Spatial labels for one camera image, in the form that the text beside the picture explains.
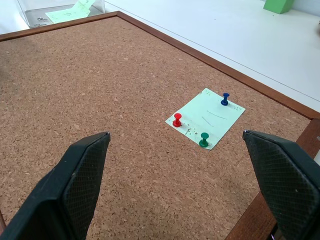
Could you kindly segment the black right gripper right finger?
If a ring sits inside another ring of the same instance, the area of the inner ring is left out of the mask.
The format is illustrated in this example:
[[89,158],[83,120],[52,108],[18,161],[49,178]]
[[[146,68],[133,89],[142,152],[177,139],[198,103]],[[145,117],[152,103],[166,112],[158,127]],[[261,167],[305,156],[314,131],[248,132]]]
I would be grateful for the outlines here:
[[252,130],[242,138],[285,239],[320,240],[320,165],[293,141]]

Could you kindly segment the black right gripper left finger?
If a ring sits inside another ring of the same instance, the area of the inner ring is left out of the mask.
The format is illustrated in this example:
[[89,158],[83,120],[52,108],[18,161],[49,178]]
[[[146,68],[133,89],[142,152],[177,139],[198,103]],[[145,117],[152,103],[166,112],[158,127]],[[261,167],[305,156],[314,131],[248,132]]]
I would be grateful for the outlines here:
[[101,132],[70,145],[28,195],[0,240],[86,240],[110,140],[109,132]]

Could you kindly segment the green push pin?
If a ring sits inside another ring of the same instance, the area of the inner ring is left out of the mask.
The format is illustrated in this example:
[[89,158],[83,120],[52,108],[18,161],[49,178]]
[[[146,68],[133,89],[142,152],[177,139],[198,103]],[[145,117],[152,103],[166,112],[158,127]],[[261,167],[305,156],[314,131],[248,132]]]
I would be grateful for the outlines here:
[[199,145],[202,148],[207,148],[209,145],[209,143],[207,142],[207,139],[209,138],[209,134],[206,132],[202,132],[200,137],[201,137],[201,140],[199,141]]

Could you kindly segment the light green paper note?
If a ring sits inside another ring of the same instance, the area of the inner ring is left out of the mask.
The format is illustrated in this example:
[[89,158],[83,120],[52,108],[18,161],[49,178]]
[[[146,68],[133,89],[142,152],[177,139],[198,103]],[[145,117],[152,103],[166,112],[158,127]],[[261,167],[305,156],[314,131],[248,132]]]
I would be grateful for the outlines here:
[[71,8],[46,12],[46,16],[53,24],[73,21],[77,19],[86,18],[90,14],[90,7],[96,0],[78,0],[78,2]]
[[175,112],[182,115],[180,127],[173,126],[175,113],[165,122],[197,145],[201,140],[201,133],[208,133],[208,147],[204,149],[210,151],[246,110],[228,99],[228,105],[224,106],[221,104],[222,99],[223,95],[205,88]]

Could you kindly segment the green block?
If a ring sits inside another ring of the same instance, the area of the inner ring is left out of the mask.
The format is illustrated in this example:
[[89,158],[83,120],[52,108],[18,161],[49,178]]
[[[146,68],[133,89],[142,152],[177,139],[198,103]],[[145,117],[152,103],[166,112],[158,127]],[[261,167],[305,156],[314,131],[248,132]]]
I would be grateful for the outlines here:
[[291,10],[295,0],[266,0],[263,6],[264,10],[283,14]]

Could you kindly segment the clear plastic box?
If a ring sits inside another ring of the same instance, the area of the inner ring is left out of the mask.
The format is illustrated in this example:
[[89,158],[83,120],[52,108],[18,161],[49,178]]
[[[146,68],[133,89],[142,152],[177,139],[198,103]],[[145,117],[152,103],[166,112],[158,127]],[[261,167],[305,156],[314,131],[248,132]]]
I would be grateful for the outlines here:
[[[52,23],[46,13],[70,9],[77,2],[78,0],[17,0],[17,4],[30,28],[35,28],[35,24],[46,24],[46,26],[56,24]],[[104,14],[105,0],[95,0],[89,10],[88,17]],[[38,21],[37,18],[45,18],[48,21]]]

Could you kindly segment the cork board with wooden frame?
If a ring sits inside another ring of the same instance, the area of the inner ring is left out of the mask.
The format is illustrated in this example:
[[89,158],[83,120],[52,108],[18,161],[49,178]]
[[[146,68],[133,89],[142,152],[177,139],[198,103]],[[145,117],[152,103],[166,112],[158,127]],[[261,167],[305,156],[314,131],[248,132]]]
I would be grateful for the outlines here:
[[[245,111],[212,150],[166,120],[208,88]],[[245,129],[296,141],[313,110],[122,12],[0,34],[9,223],[83,137],[111,141],[88,240],[223,240],[259,187]]]

